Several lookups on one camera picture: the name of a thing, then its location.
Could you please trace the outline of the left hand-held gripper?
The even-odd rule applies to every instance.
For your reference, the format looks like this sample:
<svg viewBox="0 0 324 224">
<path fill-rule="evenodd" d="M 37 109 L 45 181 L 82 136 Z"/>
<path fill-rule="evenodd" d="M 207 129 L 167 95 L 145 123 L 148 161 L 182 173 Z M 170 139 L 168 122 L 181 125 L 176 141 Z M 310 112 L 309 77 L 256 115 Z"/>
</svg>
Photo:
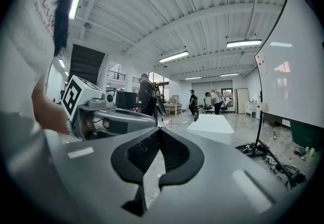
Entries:
<svg viewBox="0 0 324 224">
<path fill-rule="evenodd" d="M 95 130 L 123 135 L 157 127 L 153 116 L 114 108 L 113 95 L 76 75 L 69 80 L 61 101 L 69 134 L 81 140 L 91 139 Z"/>
</svg>

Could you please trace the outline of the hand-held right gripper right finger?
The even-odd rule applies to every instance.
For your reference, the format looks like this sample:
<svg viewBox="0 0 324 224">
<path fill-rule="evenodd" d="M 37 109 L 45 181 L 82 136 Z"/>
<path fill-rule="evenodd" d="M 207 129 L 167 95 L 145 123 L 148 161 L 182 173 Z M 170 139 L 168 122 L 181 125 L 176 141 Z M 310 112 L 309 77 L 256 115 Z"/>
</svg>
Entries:
<svg viewBox="0 0 324 224">
<path fill-rule="evenodd" d="M 268 170 L 232 146 L 187 131 L 176 134 L 205 156 L 183 185 L 165 186 L 146 213 L 147 223 L 278 223 L 289 192 Z"/>
</svg>

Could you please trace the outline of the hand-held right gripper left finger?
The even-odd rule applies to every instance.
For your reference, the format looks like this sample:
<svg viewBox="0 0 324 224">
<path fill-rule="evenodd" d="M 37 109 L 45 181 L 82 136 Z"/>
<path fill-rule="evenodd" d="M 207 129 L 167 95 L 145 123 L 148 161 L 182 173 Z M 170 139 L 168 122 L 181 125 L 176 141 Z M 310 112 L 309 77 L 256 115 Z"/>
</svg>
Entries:
<svg viewBox="0 0 324 224">
<path fill-rule="evenodd" d="M 162 223 L 162 210 L 145 211 L 143 189 L 122 180 L 111 164 L 116 147 L 157 130 L 69 144 L 63 144 L 56 132 L 45 131 L 50 170 L 46 214 L 63 223 Z"/>
</svg>

